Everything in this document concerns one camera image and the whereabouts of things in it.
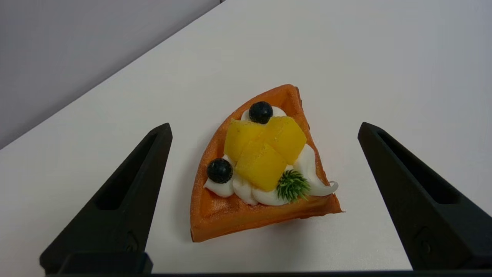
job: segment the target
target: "green sprig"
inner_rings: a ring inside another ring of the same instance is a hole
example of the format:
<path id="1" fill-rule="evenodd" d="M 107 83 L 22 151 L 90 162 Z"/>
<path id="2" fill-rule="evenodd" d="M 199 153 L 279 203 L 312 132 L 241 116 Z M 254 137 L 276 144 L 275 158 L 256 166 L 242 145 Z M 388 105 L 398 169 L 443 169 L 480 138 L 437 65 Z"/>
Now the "green sprig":
<path id="1" fill-rule="evenodd" d="M 297 202 L 299 197 L 304 200 L 311 187 L 304 176 L 296 170 L 287 170 L 282 174 L 277 186 L 279 198 L 288 202 Z"/>

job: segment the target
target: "dessert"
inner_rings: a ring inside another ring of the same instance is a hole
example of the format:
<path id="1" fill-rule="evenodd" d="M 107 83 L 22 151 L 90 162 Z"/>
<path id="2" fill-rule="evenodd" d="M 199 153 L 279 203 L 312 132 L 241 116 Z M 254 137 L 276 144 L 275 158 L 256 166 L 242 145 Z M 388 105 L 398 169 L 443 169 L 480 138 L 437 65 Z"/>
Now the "dessert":
<path id="1" fill-rule="evenodd" d="M 236 109 L 207 146 L 195 178 L 194 242 L 294 218 L 341 212 L 309 133 L 297 87 Z"/>

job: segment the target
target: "white table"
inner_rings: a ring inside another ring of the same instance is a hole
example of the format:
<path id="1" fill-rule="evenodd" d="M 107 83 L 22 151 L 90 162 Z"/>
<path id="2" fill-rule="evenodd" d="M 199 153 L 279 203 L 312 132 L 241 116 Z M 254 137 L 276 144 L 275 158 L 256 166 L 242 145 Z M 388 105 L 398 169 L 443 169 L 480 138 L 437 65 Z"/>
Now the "white table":
<path id="1" fill-rule="evenodd" d="M 165 122 L 174 141 L 147 244 L 154 272 L 410 269 L 359 126 L 382 127 L 491 214 L 491 30 L 487 0 L 228 0 L 0 151 L 0 275 L 41 275 L 42 250 Z M 208 140 L 284 83 L 300 88 L 346 213 L 192 243 Z"/>

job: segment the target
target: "waffle slice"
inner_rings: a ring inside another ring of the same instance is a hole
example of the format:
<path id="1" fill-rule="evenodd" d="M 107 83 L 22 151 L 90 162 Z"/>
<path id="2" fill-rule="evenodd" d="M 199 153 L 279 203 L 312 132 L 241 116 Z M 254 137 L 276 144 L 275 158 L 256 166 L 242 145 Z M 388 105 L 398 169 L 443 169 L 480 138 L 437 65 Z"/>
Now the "waffle slice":
<path id="1" fill-rule="evenodd" d="M 191 195 L 190 224 L 191 237 L 194 242 L 202 242 L 226 234 L 259 228 L 290 219 L 341 212 L 340 204 L 335 194 L 324 197 L 307 196 L 307 201 L 302 200 L 282 206 L 266 206 L 263 204 L 251 206 L 243 202 L 235 194 L 228 198 L 222 198 L 203 187 L 208 178 L 207 165 L 213 159 L 224 155 L 224 141 L 230 121 L 232 119 L 240 120 L 243 112 L 248 110 L 253 103 L 259 101 L 266 101 L 272 106 L 280 107 L 287 116 L 294 118 L 304 131 L 307 144 L 314 149 L 317 176 L 325 185 L 329 186 L 318 150 L 309 132 L 309 124 L 304 115 L 298 88 L 292 85 L 282 85 L 271 89 L 252 98 L 236 109 L 217 129 L 205 149 Z"/>

